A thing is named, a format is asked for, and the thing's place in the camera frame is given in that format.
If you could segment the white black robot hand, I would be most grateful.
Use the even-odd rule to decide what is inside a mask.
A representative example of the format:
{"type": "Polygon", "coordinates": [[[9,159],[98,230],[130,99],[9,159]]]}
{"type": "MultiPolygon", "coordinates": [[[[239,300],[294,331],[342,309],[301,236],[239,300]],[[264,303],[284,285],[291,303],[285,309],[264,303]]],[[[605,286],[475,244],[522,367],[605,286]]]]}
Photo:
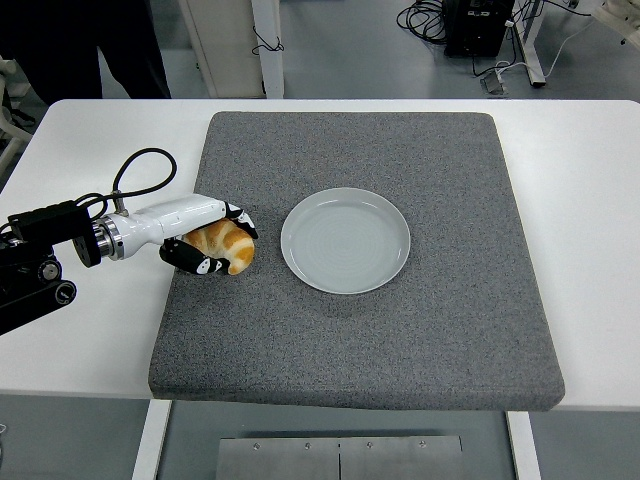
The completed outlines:
{"type": "Polygon", "coordinates": [[[114,260],[127,259],[146,244],[158,245],[166,263],[198,275],[238,275],[254,260],[253,221],[222,200],[191,194],[110,219],[114,260]]]}

